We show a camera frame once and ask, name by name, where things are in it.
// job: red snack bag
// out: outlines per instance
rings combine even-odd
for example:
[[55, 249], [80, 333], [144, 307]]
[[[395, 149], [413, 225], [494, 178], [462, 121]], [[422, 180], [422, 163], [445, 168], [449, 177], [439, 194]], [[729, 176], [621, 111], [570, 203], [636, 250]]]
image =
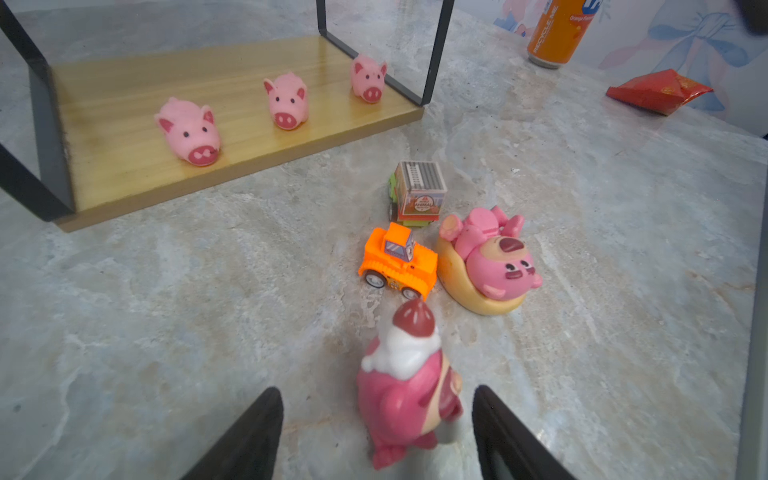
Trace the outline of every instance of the red snack bag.
[[675, 70], [641, 75], [620, 87], [610, 87], [608, 97], [669, 115], [689, 101], [714, 91], [712, 88], [678, 75]]

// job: printed label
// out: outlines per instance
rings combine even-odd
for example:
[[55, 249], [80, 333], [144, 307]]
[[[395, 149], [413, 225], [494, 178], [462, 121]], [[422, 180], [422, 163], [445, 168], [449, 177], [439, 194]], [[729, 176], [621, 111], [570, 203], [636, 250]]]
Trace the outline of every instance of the printed label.
[[538, 40], [536, 41], [536, 46], [533, 48], [534, 53], [538, 51], [538, 49], [541, 47], [541, 44], [544, 43], [544, 40], [547, 38], [547, 35], [549, 35], [549, 31], [552, 29], [552, 23], [554, 22], [554, 14], [558, 12], [558, 8], [559, 7], [555, 5], [552, 7], [552, 11], [549, 12], [544, 30], [541, 31], [541, 35], [539, 35]]
[[426, 212], [430, 208], [432, 208], [432, 205], [435, 204], [435, 201], [430, 197], [429, 195], [422, 195], [421, 197], [416, 199], [416, 202], [413, 204], [413, 207], [416, 209], [417, 212]]

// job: orange soda can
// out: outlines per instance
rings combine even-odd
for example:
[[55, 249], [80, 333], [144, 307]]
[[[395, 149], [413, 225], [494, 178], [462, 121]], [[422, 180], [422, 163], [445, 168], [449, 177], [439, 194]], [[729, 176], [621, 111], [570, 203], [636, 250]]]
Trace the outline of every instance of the orange soda can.
[[528, 44], [537, 65], [560, 68], [571, 60], [602, 0], [549, 0]]

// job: pink bear toy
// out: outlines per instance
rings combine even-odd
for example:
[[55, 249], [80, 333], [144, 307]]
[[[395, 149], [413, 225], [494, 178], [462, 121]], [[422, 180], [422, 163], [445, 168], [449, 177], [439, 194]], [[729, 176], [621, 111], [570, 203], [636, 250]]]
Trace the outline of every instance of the pink bear toy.
[[406, 448], [437, 446], [434, 430], [464, 412], [462, 377], [441, 348], [435, 317], [421, 299], [379, 322], [357, 374], [358, 406], [376, 451], [373, 468], [399, 462]]
[[528, 248], [518, 239], [524, 221], [522, 215], [508, 219], [498, 207], [475, 208], [464, 222], [448, 216], [440, 237], [453, 243], [477, 290], [493, 300], [511, 300], [543, 283]]
[[154, 120], [177, 157], [196, 167], [206, 167], [218, 159], [221, 138], [208, 105], [200, 108], [171, 97]]
[[370, 104], [375, 104], [382, 99], [386, 62], [379, 65], [370, 57], [357, 55], [357, 58], [352, 60], [349, 76], [352, 79], [352, 91], [355, 95]]
[[280, 75], [274, 82], [265, 78], [264, 88], [270, 98], [270, 114], [278, 127], [293, 130], [310, 117], [306, 85], [293, 72]]

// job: toy car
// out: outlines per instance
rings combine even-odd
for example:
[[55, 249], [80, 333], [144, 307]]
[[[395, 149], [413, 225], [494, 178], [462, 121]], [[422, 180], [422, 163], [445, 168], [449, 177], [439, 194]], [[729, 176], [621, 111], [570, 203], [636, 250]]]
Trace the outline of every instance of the toy car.
[[389, 285], [409, 300], [426, 300], [437, 282], [437, 253], [416, 243], [408, 227], [390, 223], [371, 233], [358, 275], [375, 288]]
[[426, 227], [440, 220], [447, 191], [437, 163], [400, 162], [389, 177], [389, 221], [406, 227]]

